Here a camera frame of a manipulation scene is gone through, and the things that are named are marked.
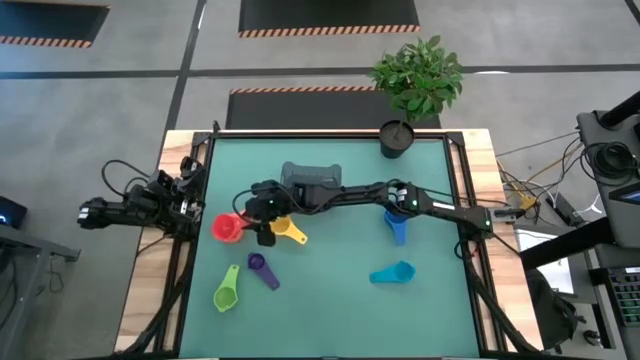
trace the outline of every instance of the black pot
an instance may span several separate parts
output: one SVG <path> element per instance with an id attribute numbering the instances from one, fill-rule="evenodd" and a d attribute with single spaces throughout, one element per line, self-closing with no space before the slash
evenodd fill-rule
<path id="1" fill-rule="evenodd" d="M 380 128 L 380 151 L 389 159 L 399 158 L 413 144 L 416 137 L 411 126 L 406 122 L 402 124 L 400 130 L 398 126 L 400 121 L 392 120 L 384 123 Z"/>

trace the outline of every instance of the concrete floor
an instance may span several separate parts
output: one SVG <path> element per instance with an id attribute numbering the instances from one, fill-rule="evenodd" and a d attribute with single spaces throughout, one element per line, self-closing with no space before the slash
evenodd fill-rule
<path id="1" fill-rule="evenodd" d="M 109 3 L 111 13 L 92 48 L 0 45 L 0 76 L 180 68 L 196 0 Z M 365 67 L 417 36 L 239 39 L 239 4 L 209 1 L 192 69 Z M 441 34 L 464 65 L 640 63 L 640 27 L 623 0 L 416 0 L 416 5 L 419 35 Z M 83 250 L 74 266 L 58 264 L 64 292 L 39 298 L 25 359 L 98 356 L 113 349 L 139 230 L 81 230 L 77 208 L 94 196 L 109 198 L 99 176 L 105 161 L 120 158 L 148 171 L 155 166 L 175 84 L 174 78 L 0 80 L 0 168 L 5 169 L 0 195 L 29 207 L 26 231 Z M 366 84 L 364 76 L 192 78 L 176 128 L 224 123 L 233 88 Z M 442 125 L 489 128 L 500 153 L 570 132 L 579 112 L 608 109 L 638 84 L 640 72 L 469 74 L 460 100 L 442 114 Z M 559 158 L 571 140 L 500 159 L 524 178 Z M 553 182 L 558 171 L 536 180 Z M 117 166 L 109 171 L 116 187 L 130 176 Z M 596 195 L 593 182 L 577 168 L 560 190 L 576 209 L 589 206 Z M 543 215 L 559 223 L 548 209 Z"/>

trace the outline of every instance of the hazard stripe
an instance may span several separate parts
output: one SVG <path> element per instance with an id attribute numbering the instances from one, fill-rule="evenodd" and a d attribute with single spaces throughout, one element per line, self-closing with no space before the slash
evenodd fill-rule
<path id="1" fill-rule="evenodd" d="M 5 45 L 25 45 L 25 46 L 55 46 L 68 48 L 88 48 L 92 45 L 90 41 L 73 39 L 48 39 L 37 37 L 21 36 L 0 36 L 0 44 Z"/>
<path id="2" fill-rule="evenodd" d="M 383 34 L 419 32 L 419 25 L 369 25 L 369 26 L 325 26 L 295 29 L 243 30 L 241 38 L 281 37 L 281 36 L 320 36 L 351 34 Z"/>
<path id="3" fill-rule="evenodd" d="M 230 94 L 251 94 L 271 92 L 339 92 L 339 91 L 375 91 L 375 86 L 300 86 L 284 88 L 246 88 L 231 89 Z"/>

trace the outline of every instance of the black floor mat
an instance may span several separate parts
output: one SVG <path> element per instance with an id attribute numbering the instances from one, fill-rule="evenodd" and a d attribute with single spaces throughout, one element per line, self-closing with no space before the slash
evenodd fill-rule
<path id="1" fill-rule="evenodd" d="M 417 32 L 413 0 L 242 0 L 241 37 Z"/>
<path id="2" fill-rule="evenodd" d="M 0 1 L 0 44 L 87 48 L 109 7 Z"/>
<path id="3" fill-rule="evenodd" d="M 402 116 L 387 94 L 365 86 L 239 89 L 229 96 L 226 128 L 379 129 Z M 441 128 L 438 118 L 412 126 Z"/>

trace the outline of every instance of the green plant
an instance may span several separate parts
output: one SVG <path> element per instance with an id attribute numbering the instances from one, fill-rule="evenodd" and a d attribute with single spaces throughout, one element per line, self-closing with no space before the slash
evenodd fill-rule
<path id="1" fill-rule="evenodd" d="M 439 43 L 436 35 L 427 42 L 418 39 L 417 45 L 405 44 L 395 56 L 385 54 L 369 74 L 377 89 L 392 96 L 391 106 L 404 111 L 398 131 L 404 121 L 440 114 L 445 103 L 451 107 L 462 94 L 458 55 L 446 54 Z"/>

